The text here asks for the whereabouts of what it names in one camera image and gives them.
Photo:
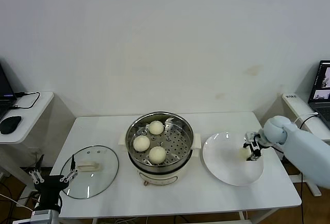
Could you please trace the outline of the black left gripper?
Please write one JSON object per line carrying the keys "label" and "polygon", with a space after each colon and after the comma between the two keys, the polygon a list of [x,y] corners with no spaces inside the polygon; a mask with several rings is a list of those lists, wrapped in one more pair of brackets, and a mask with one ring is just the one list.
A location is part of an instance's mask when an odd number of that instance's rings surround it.
{"label": "black left gripper", "polygon": [[73,180],[78,174],[74,155],[71,156],[70,172],[66,175],[50,175],[42,178],[41,164],[44,155],[42,154],[36,162],[33,170],[29,171],[35,189],[40,194],[38,206],[35,210],[61,210],[62,199],[60,192],[66,189],[66,182]]}

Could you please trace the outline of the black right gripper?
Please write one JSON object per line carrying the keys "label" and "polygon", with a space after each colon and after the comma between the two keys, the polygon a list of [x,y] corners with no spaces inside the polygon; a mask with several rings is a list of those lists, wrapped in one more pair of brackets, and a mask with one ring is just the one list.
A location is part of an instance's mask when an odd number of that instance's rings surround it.
{"label": "black right gripper", "polygon": [[245,134],[243,148],[248,148],[250,152],[247,161],[257,161],[261,157],[261,150],[265,149],[261,141],[261,135],[257,132],[250,131]]}

